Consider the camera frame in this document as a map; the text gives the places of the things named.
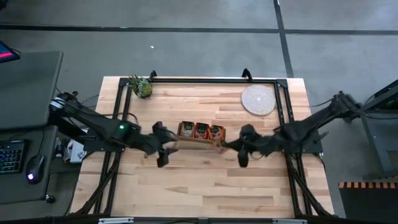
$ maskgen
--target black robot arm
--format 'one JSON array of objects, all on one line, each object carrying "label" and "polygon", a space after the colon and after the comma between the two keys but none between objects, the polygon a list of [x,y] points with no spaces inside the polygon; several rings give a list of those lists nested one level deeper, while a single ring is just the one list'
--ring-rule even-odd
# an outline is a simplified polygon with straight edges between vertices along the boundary
[{"label": "black robot arm", "polygon": [[350,95],[346,95],[342,91],[333,96],[330,101],[329,106],[302,121],[279,126],[274,130],[273,136],[261,136],[252,125],[247,124],[242,127],[239,139],[223,142],[222,145],[238,151],[241,167],[248,166],[248,154],[255,151],[264,156],[281,150],[289,153],[293,149],[299,148],[302,151],[313,142],[313,135],[318,128],[335,118],[348,118],[357,113],[361,107]]},{"label": "black robot arm", "polygon": [[111,119],[82,105],[76,98],[77,92],[60,93],[50,104],[51,113],[63,118],[75,118],[96,133],[95,139],[104,144],[130,147],[144,151],[151,155],[159,153],[158,167],[169,163],[168,155],[173,149],[164,149],[163,144],[177,141],[173,132],[163,127],[158,121],[152,127],[151,134],[141,134],[141,127],[130,121]]}]

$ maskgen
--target keyboard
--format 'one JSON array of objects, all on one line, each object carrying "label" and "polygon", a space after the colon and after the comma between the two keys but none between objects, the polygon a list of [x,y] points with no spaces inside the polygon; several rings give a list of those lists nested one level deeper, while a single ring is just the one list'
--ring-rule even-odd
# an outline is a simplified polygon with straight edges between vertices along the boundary
[{"label": "keyboard", "polygon": [[22,172],[28,140],[0,141],[0,175]]}]

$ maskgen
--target round coaster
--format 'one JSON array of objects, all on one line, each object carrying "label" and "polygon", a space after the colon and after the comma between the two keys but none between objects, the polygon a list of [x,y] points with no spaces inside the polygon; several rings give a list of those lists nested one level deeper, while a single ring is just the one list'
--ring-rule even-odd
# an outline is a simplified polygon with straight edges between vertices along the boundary
[{"label": "round coaster", "polygon": [[274,93],[263,85],[251,85],[242,92],[242,104],[252,114],[266,115],[274,109]]}]

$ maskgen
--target concrete floor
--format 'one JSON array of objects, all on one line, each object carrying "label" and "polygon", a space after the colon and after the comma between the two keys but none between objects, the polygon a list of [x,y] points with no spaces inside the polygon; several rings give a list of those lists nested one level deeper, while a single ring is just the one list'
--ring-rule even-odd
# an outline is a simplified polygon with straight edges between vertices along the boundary
[{"label": "concrete floor", "polygon": [[[279,2],[286,29],[398,29],[395,0]],[[0,23],[278,28],[272,0],[11,0],[0,12]],[[103,76],[148,75],[151,70],[163,76],[238,77],[248,68],[255,77],[287,77],[279,34],[0,30],[0,39],[21,52],[62,50],[58,87],[77,90],[82,99],[99,92]],[[304,78],[312,105],[340,90],[364,102],[398,77],[396,35],[289,34],[286,39],[294,77]],[[334,121],[321,131],[326,130],[326,174],[335,213],[344,217],[338,182],[361,181],[364,174],[377,171],[378,164],[359,120],[350,125]],[[73,185],[59,181],[52,181],[59,186],[54,194],[69,192],[70,197]],[[10,212],[15,207],[1,206],[8,212],[0,219],[63,215],[69,199],[61,197],[51,209],[38,202],[18,215]]]}]

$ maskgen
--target butcher block tabletop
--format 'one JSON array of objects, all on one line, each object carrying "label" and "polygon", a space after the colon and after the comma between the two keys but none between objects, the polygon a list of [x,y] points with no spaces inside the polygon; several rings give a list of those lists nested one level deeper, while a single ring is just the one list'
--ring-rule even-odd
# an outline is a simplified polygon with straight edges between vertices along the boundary
[{"label": "butcher block tabletop", "polygon": [[[97,112],[113,112],[119,79],[104,77]],[[288,78],[287,81],[294,117],[304,119],[311,114],[304,81],[301,78]],[[279,126],[276,107],[265,116],[248,113],[241,104],[241,93],[249,85],[153,83],[153,93],[148,100],[132,95],[129,112],[138,117],[144,134],[150,133],[157,121],[175,133],[179,122],[192,121],[224,126],[227,141],[238,138],[245,124],[252,124],[260,134],[270,135]],[[273,90],[272,85],[265,86]],[[123,91],[120,112],[124,108],[126,91],[127,88]],[[283,91],[280,93],[285,109]],[[103,152],[94,152],[83,161],[71,212],[81,208],[98,186],[103,158]],[[136,149],[126,149],[122,154],[112,216],[294,217],[286,161],[280,152],[259,160],[251,158],[247,168],[239,167],[237,153],[233,150],[219,155],[211,149],[187,147],[170,155],[170,163],[163,168],[157,167],[156,159],[157,154],[146,159],[144,153]],[[333,213],[321,161],[312,154],[304,154],[302,159],[308,187],[325,209]],[[102,209],[107,195],[108,189],[105,189]],[[305,211],[300,190],[298,197],[300,208]]]}]

